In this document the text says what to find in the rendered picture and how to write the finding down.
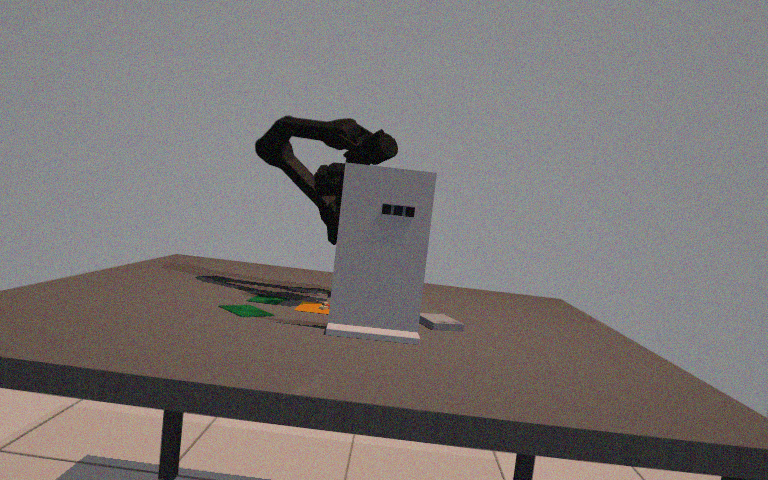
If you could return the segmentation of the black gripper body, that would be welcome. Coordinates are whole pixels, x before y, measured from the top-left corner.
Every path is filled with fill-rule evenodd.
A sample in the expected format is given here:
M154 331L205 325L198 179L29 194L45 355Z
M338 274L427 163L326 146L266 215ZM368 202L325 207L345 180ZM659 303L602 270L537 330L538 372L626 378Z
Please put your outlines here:
M356 161L349 161L348 163L362 164ZM340 176L340 181L337 184L343 185L344 180L345 163L333 162L328 166L327 175L329 179L333 179L334 176Z

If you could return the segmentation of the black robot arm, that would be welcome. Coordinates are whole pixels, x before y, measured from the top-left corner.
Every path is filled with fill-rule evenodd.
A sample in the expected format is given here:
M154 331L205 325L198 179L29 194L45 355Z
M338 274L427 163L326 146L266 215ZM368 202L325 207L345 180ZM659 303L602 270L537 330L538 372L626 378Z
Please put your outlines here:
M346 162L356 161L365 165L377 165L398 153L396 140L383 129L374 134L345 118L333 121L284 116L255 142L256 154L267 164L280 168L319 208L322 221L327 226L328 241L337 243L339 220L335 219L336 196L330 184L337 184L340 176L329 179L327 165L321 165L312 174L294 155L288 141L291 136L323 141L337 150L346 149Z

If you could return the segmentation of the grey panel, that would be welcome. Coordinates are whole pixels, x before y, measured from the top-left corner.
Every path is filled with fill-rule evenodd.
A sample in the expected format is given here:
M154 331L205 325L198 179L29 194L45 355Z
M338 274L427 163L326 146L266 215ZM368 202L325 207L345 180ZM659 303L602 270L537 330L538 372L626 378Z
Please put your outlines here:
M420 345L436 176L345 162L325 335Z

